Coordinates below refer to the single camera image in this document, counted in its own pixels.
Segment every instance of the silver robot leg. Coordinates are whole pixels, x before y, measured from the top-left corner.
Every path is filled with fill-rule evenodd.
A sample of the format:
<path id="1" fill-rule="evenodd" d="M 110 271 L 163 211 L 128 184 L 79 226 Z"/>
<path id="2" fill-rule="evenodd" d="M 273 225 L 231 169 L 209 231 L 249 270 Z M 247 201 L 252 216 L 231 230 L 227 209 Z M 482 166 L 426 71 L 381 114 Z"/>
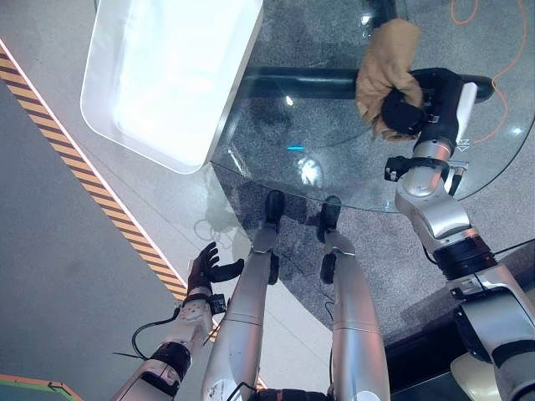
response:
<path id="1" fill-rule="evenodd" d="M 241 382 L 256 387 L 276 235 L 274 226 L 266 226 L 252 244 L 211 351 L 202 384 L 205 401 L 227 401 Z M 242 385 L 232 401 L 247 401 L 251 394 L 252 390 Z"/>
<path id="2" fill-rule="evenodd" d="M 326 232 L 325 240 L 326 258 L 334 265 L 334 398 L 390 400 L 383 338 L 354 246 L 337 231 Z"/>

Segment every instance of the wire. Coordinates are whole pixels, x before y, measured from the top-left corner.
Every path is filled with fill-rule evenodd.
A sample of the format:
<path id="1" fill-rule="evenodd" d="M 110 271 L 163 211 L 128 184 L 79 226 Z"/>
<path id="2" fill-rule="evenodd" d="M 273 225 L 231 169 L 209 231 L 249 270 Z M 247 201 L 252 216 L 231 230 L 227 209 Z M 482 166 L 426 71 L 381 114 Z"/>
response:
<path id="1" fill-rule="evenodd" d="M 333 383 L 333 348 L 331 347 L 331 354 L 329 354 L 329 384 Z"/>
<path id="2" fill-rule="evenodd" d="M 142 359 L 141 357 L 138 357 L 137 355 L 132 355 L 131 353 L 112 353 L 112 354 L 113 355 L 120 355 L 121 357 Z"/>
<path id="3" fill-rule="evenodd" d="M 428 261 L 430 261 L 431 263 L 433 263 L 434 265 L 438 265 L 438 263 L 436 263 L 436 261 L 434 261 L 431 256 L 429 255 L 429 252 L 426 250 L 425 246 L 421 246 L 422 248 L 424 248 L 424 253 L 425 253 L 425 257 L 427 258 Z"/>
<path id="4" fill-rule="evenodd" d="M 331 311 L 330 311 L 329 308 L 327 307 L 328 304 L 334 305 L 334 302 L 332 302 L 332 301 L 327 301 L 327 302 L 324 304 L 325 310 L 327 311 L 327 313 L 328 313 L 329 316 L 331 317 L 331 322 L 333 322 L 333 321 L 334 321 L 334 319 L 333 319 L 333 313 L 331 313 Z M 331 353 L 329 354 L 329 383 L 330 383 L 330 384 L 333 383 L 333 347 L 331 347 Z"/>
<path id="5" fill-rule="evenodd" d="M 474 10 L 471 12 L 470 17 L 460 21 L 460 20 L 455 18 L 455 0 L 451 0 L 451 6 L 450 6 L 451 19 L 457 25 L 464 25 L 465 23 L 469 23 L 476 16 L 478 8 L 479 8 L 479 0 L 475 0 L 475 2 L 474 2 Z"/>
<path id="6" fill-rule="evenodd" d="M 252 391 L 254 391 L 255 393 L 257 392 L 257 390 L 253 387 L 253 386 L 250 386 L 248 385 L 247 383 L 245 382 L 241 382 L 239 383 L 236 388 L 234 389 L 234 391 L 232 391 L 231 395 L 228 396 L 227 398 L 227 401 L 231 401 L 232 400 L 232 397 L 234 397 L 234 395 L 236 395 L 236 393 L 238 392 L 238 390 L 242 387 L 242 386 L 245 386 L 247 388 L 250 388 Z"/>
<path id="7" fill-rule="evenodd" d="M 202 346 L 204 347 L 206 345 L 206 343 L 208 343 L 208 340 L 210 339 L 210 337 L 213 335 L 214 332 L 216 332 L 217 330 L 219 330 L 219 326 L 221 326 L 221 323 L 222 323 L 223 319 L 221 319 L 219 321 L 219 323 L 217 324 L 217 326 L 215 328 L 213 328 L 211 330 L 211 332 L 208 334 L 208 337 L 206 337 L 206 340 L 204 340 L 204 343 L 202 343 Z"/>
<path id="8" fill-rule="evenodd" d="M 502 249 L 501 251 L 494 252 L 494 255 L 499 255 L 500 253 L 510 251 L 511 249 L 515 249 L 515 248 L 518 248 L 519 246 L 529 244 L 530 242 L 535 242 L 535 238 L 532 238 L 531 240 L 527 240 L 524 242 L 520 242 L 519 244 L 516 244 L 513 246 L 509 246 L 508 248 Z"/>
<path id="9" fill-rule="evenodd" d="M 333 319 L 333 313 L 331 313 L 331 311 L 329 310 L 329 308 L 327 307 L 327 305 L 334 305 L 334 302 L 332 301 L 326 301 L 325 304 L 324 304 L 324 307 L 325 307 L 325 310 L 327 311 L 327 313 L 329 314 L 330 318 L 331 318 L 331 322 L 334 321 Z"/>
<path id="10" fill-rule="evenodd" d="M 135 330 L 134 334 L 132 334 L 132 348 L 134 349 L 135 353 L 138 355 L 139 358 L 143 359 L 144 361 L 148 360 L 148 358 L 145 355 L 143 355 L 143 353 L 137 347 L 136 339 L 137 339 L 138 334 L 148 327 L 160 326 L 161 324 L 167 324 L 167 323 L 172 322 L 173 320 L 176 319 L 180 311 L 181 311 L 181 307 L 180 306 L 176 307 L 175 311 L 173 312 L 173 316 L 171 316 L 169 319 L 160 320 L 159 322 L 147 323 L 141 326 L 140 328 L 138 328 L 137 330 Z"/>
<path id="11" fill-rule="evenodd" d="M 524 6 L 522 5 L 522 0 L 517 0 L 518 8 L 520 9 L 520 14 L 522 15 L 522 43 L 520 45 L 520 48 L 517 51 L 517 54 L 515 55 L 515 58 L 506 66 L 502 71 L 497 73 L 492 77 L 492 87 L 500 97 L 500 100 L 503 104 L 503 113 L 502 118 L 500 119 L 500 122 L 496 126 L 495 129 L 492 130 L 492 132 L 488 135 L 483 136 L 482 138 L 478 138 L 473 141 L 475 145 L 480 144 L 481 142 L 484 142 L 486 140 L 489 140 L 492 138 L 496 133 L 500 130 L 500 128 L 505 124 L 505 121 L 507 119 L 507 116 L 509 115 L 509 104 L 507 103 L 507 98 L 505 97 L 505 94 L 498 88 L 497 81 L 499 78 L 501 78 L 502 75 L 509 72 L 517 63 L 517 61 L 520 59 L 520 56 L 522 56 L 522 52 L 524 50 L 524 47 L 526 46 L 527 41 L 527 14 L 526 10 L 524 9 Z M 474 4 L 474 10 L 472 11 L 470 17 L 464 21 L 459 21 L 455 18 L 455 0 L 451 0 L 451 6 L 450 6 L 450 15 L 451 19 L 454 23 L 457 25 L 464 25 L 465 23 L 469 23 L 471 20 L 474 19 L 477 13 L 477 9 L 479 7 L 478 0 L 475 1 Z"/>

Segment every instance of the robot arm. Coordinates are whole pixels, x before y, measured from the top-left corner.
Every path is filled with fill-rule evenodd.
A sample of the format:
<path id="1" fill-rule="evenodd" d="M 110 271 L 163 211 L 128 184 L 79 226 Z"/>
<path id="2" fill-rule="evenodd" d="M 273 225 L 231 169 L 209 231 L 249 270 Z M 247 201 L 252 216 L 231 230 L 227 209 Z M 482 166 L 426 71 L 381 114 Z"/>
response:
<path id="1" fill-rule="evenodd" d="M 429 70 L 422 81 L 436 88 L 430 113 L 412 159 L 389 159 L 385 178 L 397 181 L 396 207 L 432 252 L 451 295 L 463 301 L 455 319 L 468 350 L 494 364 L 504 400 L 535 399 L 535 308 L 444 188 L 476 85 L 446 69 Z"/>
<path id="2" fill-rule="evenodd" d="M 225 312 L 223 295 L 212 295 L 211 282 L 230 280 L 243 269 L 243 259 L 216 266 L 216 243 L 192 261 L 187 297 L 174 327 L 152 356 L 144 361 L 114 395 L 112 401 L 170 401 L 191 365 L 192 355 L 202 347 L 212 328 L 212 316 Z"/>

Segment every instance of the yellow and black hazard stripe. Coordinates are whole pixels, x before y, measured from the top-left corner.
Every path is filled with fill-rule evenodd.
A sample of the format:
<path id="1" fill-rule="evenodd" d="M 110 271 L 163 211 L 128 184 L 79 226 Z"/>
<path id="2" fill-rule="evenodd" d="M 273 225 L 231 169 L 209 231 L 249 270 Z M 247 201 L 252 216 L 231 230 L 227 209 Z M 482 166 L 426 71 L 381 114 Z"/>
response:
<path id="1" fill-rule="evenodd" d="M 99 204 L 126 240 L 140 257 L 164 283 L 178 301 L 186 297 L 184 281 L 157 251 L 139 224 L 126 211 L 113 191 L 99 177 L 94 168 L 80 152 L 79 147 L 68 136 L 54 115 L 39 98 L 28 79 L 18 68 L 9 52 L 0 42 L 0 79 L 2 79 L 17 101 L 37 125 L 41 134 L 56 150 L 61 160 L 70 168 L 80 184 Z"/>

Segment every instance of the black cable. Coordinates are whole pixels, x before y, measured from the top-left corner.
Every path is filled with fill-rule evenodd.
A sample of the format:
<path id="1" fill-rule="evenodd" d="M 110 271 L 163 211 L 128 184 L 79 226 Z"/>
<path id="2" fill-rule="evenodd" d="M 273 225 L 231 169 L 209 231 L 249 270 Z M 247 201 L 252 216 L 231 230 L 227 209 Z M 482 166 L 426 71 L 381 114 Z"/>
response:
<path id="1" fill-rule="evenodd" d="M 216 328 L 213 328 L 211 330 L 211 332 L 208 334 L 208 337 L 206 337 L 206 340 L 204 340 L 204 343 L 202 343 L 202 346 L 204 347 L 206 343 L 208 343 L 208 340 L 210 339 L 211 335 L 217 331 L 217 329 L 219 328 L 219 326 L 221 326 L 221 322 L 223 321 L 223 319 L 221 319 L 221 321 L 217 324 Z"/>
<path id="2" fill-rule="evenodd" d="M 436 261 L 433 260 L 433 258 L 431 258 L 431 256 L 429 255 L 429 252 L 426 250 L 425 246 L 421 246 L 422 248 L 424 248 L 424 253 L 425 253 L 425 257 L 427 258 L 428 261 L 430 261 L 431 263 L 433 263 L 434 265 L 437 265 L 438 263 L 436 263 Z"/>
<path id="3" fill-rule="evenodd" d="M 132 334 L 132 348 L 134 349 L 135 353 L 144 361 L 148 360 L 148 358 L 143 355 L 143 353 L 140 351 L 140 349 L 137 347 L 137 342 L 135 341 L 137 339 L 137 336 L 140 332 L 145 330 L 148 327 L 154 327 L 154 326 L 160 326 L 161 324 L 167 324 L 172 322 L 176 319 L 178 316 L 178 313 L 181 311 L 181 307 L 176 307 L 175 311 L 173 312 L 173 316 L 171 316 L 169 319 L 166 320 L 160 320 L 159 322 L 153 322 L 153 323 L 147 323 L 135 330 L 134 334 Z"/>
<path id="4" fill-rule="evenodd" d="M 460 174 L 454 174 L 453 177 L 451 177 L 451 186 L 448 195 L 453 196 L 457 192 L 457 188 L 459 188 L 459 184 L 461 183 L 461 178 L 462 175 Z"/>
<path id="5" fill-rule="evenodd" d="M 234 391 L 231 393 L 231 395 L 228 396 L 227 398 L 227 401 L 231 401 L 232 397 L 234 397 L 234 395 L 236 395 L 236 393 L 239 391 L 239 389 L 242 387 L 242 386 L 245 386 L 247 388 L 250 388 L 252 391 L 254 391 L 255 393 L 257 392 L 257 390 L 253 387 L 253 386 L 250 386 L 248 385 L 247 383 L 245 382 L 241 382 L 239 383 L 236 388 L 234 389 Z"/>
<path id="6" fill-rule="evenodd" d="M 329 355 L 329 385 L 333 383 L 333 348 L 331 347 L 331 354 Z"/>
<path id="7" fill-rule="evenodd" d="M 333 313 L 331 313 L 331 311 L 329 310 L 329 308 L 327 307 L 327 305 L 334 305 L 334 302 L 332 301 L 326 301 L 325 304 L 324 304 L 324 307 L 325 307 L 325 310 L 327 311 L 327 313 L 329 314 L 329 316 L 331 317 L 331 322 L 334 321 L 333 319 Z"/>
<path id="8" fill-rule="evenodd" d="M 511 249 L 515 249 L 515 248 L 518 248 L 519 246 L 529 244 L 530 242 L 535 242 L 535 238 L 532 238 L 531 240 L 527 240 L 524 242 L 520 242 L 519 244 L 516 244 L 513 246 L 509 246 L 508 248 L 502 249 L 501 251 L 494 252 L 494 255 L 499 255 L 500 253 L 510 251 Z"/>
<path id="9" fill-rule="evenodd" d="M 328 304 L 334 305 L 334 302 L 327 301 L 324 304 L 325 310 L 327 311 L 327 313 L 331 317 L 331 322 L 333 322 L 334 321 L 333 313 L 331 313 L 331 311 L 327 307 Z M 332 384 L 332 383 L 333 383 L 333 347 L 331 347 L 331 353 L 329 354 L 329 384 Z"/>
<path id="10" fill-rule="evenodd" d="M 132 355 L 131 353 L 112 353 L 112 354 L 113 355 L 120 355 L 121 357 L 141 359 L 141 357 L 138 357 L 137 355 Z"/>

